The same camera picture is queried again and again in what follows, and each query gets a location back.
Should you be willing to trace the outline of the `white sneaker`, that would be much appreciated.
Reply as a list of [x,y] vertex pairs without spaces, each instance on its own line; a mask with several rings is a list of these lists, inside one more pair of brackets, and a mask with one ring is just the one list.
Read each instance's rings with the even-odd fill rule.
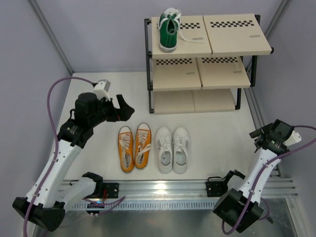
[[159,171],[162,174],[171,172],[173,166],[172,137],[168,128],[161,127],[156,132],[155,148]]
[[173,170],[183,174],[188,166],[189,135],[185,128],[179,127],[173,134]]

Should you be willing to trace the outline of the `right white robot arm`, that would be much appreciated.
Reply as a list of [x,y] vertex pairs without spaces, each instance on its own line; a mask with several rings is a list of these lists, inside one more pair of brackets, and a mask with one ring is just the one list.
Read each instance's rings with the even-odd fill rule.
[[221,184],[223,195],[213,209],[222,220],[225,235],[234,231],[242,233],[261,218],[264,211],[259,204],[263,188],[272,170],[281,162],[280,156],[289,152],[287,141],[294,133],[293,126],[278,119],[249,133],[256,150],[248,174],[240,184],[234,179],[224,181]]

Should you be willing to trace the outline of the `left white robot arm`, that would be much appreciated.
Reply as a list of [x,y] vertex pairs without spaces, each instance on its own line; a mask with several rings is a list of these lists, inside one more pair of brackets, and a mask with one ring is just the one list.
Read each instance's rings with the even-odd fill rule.
[[134,113],[121,94],[119,108],[111,99],[97,98],[91,92],[82,93],[70,111],[70,118],[60,127],[57,147],[42,174],[25,197],[17,197],[12,207],[24,218],[50,232],[62,223],[66,212],[85,197],[98,198],[104,192],[103,178],[87,172],[67,191],[59,188],[74,160],[81,153],[94,127],[99,124],[127,121]]

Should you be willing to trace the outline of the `beige black shoe shelf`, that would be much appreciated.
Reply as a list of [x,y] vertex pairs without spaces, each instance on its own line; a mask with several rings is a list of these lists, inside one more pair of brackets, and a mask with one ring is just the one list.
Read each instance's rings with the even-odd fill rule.
[[273,53],[258,14],[182,16],[177,47],[159,48],[166,23],[145,19],[149,112],[179,114],[234,111],[244,88],[256,83],[257,60]]

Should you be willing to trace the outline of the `left orange canvas sneaker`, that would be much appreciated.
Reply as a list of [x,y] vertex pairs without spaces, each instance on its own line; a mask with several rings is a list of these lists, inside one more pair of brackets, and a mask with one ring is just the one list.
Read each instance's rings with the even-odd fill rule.
[[130,173],[134,168],[133,134],[128,126],[123,126],[118,132],[118,155],[121,170]]

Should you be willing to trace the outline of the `orange canvas sneaker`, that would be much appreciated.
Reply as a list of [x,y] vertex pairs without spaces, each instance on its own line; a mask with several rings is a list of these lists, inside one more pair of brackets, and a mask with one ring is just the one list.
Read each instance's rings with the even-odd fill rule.
[[121,170],[130,173],[134,168],[133,134],[128,126],[123,126],[118,132],[118,155]]
[[152,131],[148,124],[141,123],[137,127],[135,135],[134,165],[138,169],[144,169],[148,164],[152,143]]

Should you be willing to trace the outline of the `right orange canvas sneaker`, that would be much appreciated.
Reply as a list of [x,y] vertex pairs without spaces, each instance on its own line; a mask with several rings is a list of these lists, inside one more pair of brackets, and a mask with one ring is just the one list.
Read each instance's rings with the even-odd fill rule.
[[148,124],[141,123],[137,127],[135,135],[134,165],[138,169],[144,169],[148,164],[152,143],[152,131]]

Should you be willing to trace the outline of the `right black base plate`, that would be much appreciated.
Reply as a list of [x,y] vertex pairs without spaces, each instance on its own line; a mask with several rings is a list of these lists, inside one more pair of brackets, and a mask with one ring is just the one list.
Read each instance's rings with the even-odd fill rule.
[[205,185],[207,196],[209,198],[221,197],[228,191],[228,186],[225,179],[219,176],[208,177]]

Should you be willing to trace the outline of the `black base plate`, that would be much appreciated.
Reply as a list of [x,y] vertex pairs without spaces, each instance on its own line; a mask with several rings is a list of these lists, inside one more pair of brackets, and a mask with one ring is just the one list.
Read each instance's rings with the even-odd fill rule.
[[219,176],[208,177],[205,185],[207,196],[209,198],[221,197],[228,191],[228,186],[225,179]]
[[101,192],[102,199],[117,199],[119,196],[119,183],[103,183],[103,189]]

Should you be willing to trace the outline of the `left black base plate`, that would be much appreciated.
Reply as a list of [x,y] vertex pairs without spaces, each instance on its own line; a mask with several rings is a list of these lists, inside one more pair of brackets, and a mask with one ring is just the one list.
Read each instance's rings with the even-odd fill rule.
[[101,192],[102,199],[117,199],[119,196],[119,183],[103,183],[103,189]]

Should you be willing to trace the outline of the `aluminium mounting rail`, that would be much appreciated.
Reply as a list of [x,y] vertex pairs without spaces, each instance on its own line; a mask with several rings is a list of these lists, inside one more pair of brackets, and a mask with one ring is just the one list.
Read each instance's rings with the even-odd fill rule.
[[[128,200],[205,199],[206,180],[104,180],[119,183],[118,198]],[[261,190],[262,198],[297,198],[298,191],[289,178],[270,178]]]

